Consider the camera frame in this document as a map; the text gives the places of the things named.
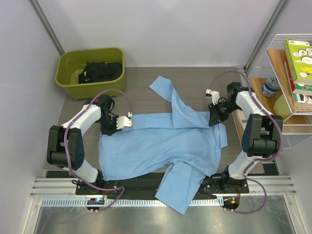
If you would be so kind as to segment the light blue long sleeve shirt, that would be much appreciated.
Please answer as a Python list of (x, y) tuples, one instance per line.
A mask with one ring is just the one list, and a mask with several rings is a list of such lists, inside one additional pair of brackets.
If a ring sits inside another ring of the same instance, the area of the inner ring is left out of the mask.
[(105, 180), (123, 180), (167, 167), (155, 197), (185, 214), (201, 181), (219, 168), (226, 127), (209, 126), (210, 113), (185, 105), (169, 79), (158, 77), (150, 88), (171, 112), (133, 115), (132, 127), (101, 135), (100, 168)]

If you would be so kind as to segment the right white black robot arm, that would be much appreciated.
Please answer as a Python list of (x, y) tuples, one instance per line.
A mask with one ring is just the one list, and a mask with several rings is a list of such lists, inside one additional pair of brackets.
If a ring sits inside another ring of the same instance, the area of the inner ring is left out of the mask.
[(230, 113), (241, 110), (247, 117), (241, 140), (242, 151), (224, 169), (220, 178), (207, 178), (204, 182), (212, 193), (248, 193), (247, 174), (257, 163), (275, 156), (280, 149), (283, 118), (268, 111), (250, 87), (232, 82), (227, 86), (227, 92), (228, 97), (221, 98), (218, 91), (206, 91), (206, 96), (212, 100), (209, 126), (220, 124)]

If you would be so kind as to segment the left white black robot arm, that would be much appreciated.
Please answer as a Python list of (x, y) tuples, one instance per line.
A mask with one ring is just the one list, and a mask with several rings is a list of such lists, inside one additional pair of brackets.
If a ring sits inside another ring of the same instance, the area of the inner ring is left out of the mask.
[(87, 100), (83, 108), (68, 122), (49, 129), (47, 162), (64, 170), (72, 170), (73, 180), (81, 189), (100, 194), (104, 188), (102, 172), (85, 159), (83, 135), (95, 123), (100, 132), (111, 136), (119, 131), (118, 115), (112, 113), (115, 101), (109, 95), (100, 95), (94, 102)]

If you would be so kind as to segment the teal book stack bottom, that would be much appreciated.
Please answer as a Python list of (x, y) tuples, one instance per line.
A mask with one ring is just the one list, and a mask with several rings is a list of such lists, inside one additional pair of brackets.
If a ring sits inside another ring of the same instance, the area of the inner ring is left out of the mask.
[(304, 84), (294, 84), (292, 85), (292, 99), (294, 105), (299, 105), (305, 103), (312, 99), (312, 86)]

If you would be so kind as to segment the black clothes in bin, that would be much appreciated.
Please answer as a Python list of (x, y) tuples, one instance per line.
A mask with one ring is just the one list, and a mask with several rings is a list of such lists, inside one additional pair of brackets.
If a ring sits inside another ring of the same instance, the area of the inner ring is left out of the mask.
[(78, 83), (107, 82), (119, 78), (122, 64), (118, 62), (87, 62), (84, 70), (78, 75)]

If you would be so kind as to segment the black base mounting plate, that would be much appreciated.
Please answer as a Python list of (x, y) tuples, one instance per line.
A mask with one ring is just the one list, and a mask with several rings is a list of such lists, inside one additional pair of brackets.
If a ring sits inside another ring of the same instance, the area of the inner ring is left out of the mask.
[[(122, 199), (142, 199), (142, 200), (154, 200), (157, 189), (163, 177), (163, 173), (149, 173), (136, 178), (118, 180), (118, 181), (108, 181), (103, 182), (102, 187), (113, 188), (123, 186), (125, 187), (125, 192), (122, 195)], [(194, 199), (200, 199), (203, 197), (212, 197), (213, 195), (219, 194), (247, 194), (249, 193), (249, 187), (246, 180), (238, 186), (233, 187), (219, 187), (219, 176), (220, 173), (215, 174), (212, 178), (206, 177), (201, 180), (200, 187), (197, 190)], [(96, 190), (72, 176), (69, 176), (66, 171), (48, 171), (46, 173), (46, 178), (68, 178), (71, 183), (76, 186), (76, 195), (107, 195), (108, 198), (116, 198), (119, 194), (116, 192), (104, 192)]]

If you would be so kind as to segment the blue white ceramic cup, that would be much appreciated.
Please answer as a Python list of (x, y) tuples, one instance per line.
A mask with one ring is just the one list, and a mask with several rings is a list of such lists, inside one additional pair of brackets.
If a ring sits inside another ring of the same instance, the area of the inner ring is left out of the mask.
[(260, 89), (266, 97), (273, 97), (280, 90), (280, 85), (276, 77), (269, 77)]

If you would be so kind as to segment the pale yellow green object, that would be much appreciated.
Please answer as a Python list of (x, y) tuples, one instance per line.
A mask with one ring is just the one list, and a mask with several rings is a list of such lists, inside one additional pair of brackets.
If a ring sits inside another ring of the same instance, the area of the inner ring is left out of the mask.
[(291, 114), (291, 110), (288, 106), (286, 98), (284, 95), (281, 95), (273, 106), (273, 110), (276, 115), (283, 117), (284, 119), (287, 118)]

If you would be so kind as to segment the olive green plastic bin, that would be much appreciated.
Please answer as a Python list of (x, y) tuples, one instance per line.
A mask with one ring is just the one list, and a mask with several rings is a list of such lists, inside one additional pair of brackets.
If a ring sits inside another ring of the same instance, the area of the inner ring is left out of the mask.
[[(119, 63), (120, 75), (114, 80), (104, 82), (79, 83), (78, 77), (87, 74), (86, 67), (91, 62)], [(124, 52), (115, 47), (67, 52), (60, 57), (55, 81), (75, 100), (93, 98), (109, 89), (124, 92), (126, 89)]]

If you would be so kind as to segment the red book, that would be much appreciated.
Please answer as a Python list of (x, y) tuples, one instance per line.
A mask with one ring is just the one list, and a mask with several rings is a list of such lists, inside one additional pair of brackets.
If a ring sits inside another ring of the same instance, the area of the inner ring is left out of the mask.
[(285, 52), (284, 52), (284, 59), (285, 59), (284, 65), (285, 65), (286, 74), (287, 74), (287, 77), (288, 77), (290, 90), (291, 90), (292, 93), (296, 94), (296, 87), (295, 87), (295, 84), (294, 84), (293, 79), (292, 79), (290, 67), (289, 67), (287, 56), (286, 56)]

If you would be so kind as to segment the green book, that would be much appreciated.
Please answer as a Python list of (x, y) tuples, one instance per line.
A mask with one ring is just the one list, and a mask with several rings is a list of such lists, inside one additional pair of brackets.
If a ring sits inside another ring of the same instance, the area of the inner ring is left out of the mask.
[(312, 41), (286, 39), (284, 52), (292, 79), (297, 84), (312, 84)]

